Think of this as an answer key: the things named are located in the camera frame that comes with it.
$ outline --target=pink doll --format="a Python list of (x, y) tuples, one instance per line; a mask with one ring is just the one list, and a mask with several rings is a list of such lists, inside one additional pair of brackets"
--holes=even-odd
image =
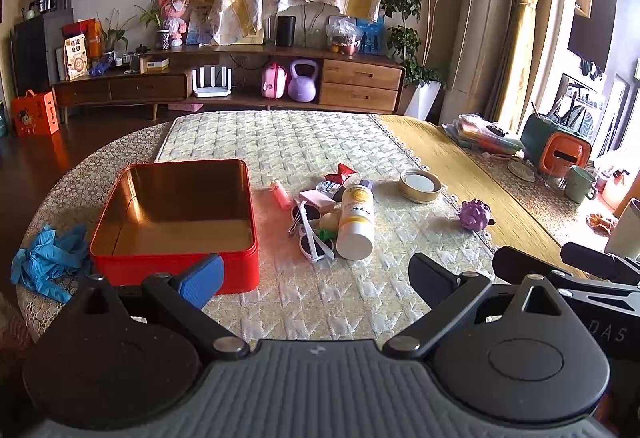
[(187, 23), (182, 16), (187, 11), (189, 0), (158, 0), (158, 4), (166, 17), (164, 27), (171, 34), (171, 46), (181, 46), (182, 34), (187, 31)]

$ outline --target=white vase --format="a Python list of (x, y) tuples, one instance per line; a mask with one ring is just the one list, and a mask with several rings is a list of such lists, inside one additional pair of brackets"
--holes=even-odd
[(412, 116), (418, 120), (424, 120), (431, 111), (431, 107), (438, 96), (441, 83), (438, 81), (425, 82), (416, 86), (414, 96), (411, 97), (409, 106), (404, 112), (404, 116)]

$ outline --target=red bag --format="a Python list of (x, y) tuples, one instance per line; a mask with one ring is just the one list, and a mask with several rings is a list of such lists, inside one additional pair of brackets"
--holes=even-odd
[(18, 136), (53, 134), (59, 129), (53, 92), (35, 94), (28, 90), (24, 97), (12, 100), (11, 111)]

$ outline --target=white bottle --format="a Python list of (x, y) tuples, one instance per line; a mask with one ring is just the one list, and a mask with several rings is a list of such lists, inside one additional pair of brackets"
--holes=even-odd
[(352, 185), (342, 196), (342, 215), (336, 250), (344, 259), (358, 261), (373, 252), (373, 193), (364, 185)]

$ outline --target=yellow table runner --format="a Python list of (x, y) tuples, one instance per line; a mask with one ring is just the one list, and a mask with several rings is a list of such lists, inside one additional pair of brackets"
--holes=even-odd
[(496, 224), (488, 230), (495, 245), (509, 245), (575, 271), (562, 263), (560, 247), (546, 230), (440, 128), (405, 116), (383, 115), (380, 119), (460, 201), (478, 198), (491, 207)]

